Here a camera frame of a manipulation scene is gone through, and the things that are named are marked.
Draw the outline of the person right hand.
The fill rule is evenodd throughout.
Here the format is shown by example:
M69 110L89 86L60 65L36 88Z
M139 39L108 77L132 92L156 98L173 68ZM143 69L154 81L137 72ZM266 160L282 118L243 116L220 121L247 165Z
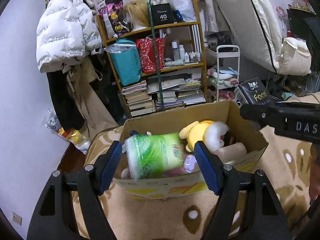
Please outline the person right hand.
M310 160L310 186L309 195L310 198L316 200L320 192L320 176L319 176L319 163L316 144L312 144L310 148L311 160Z

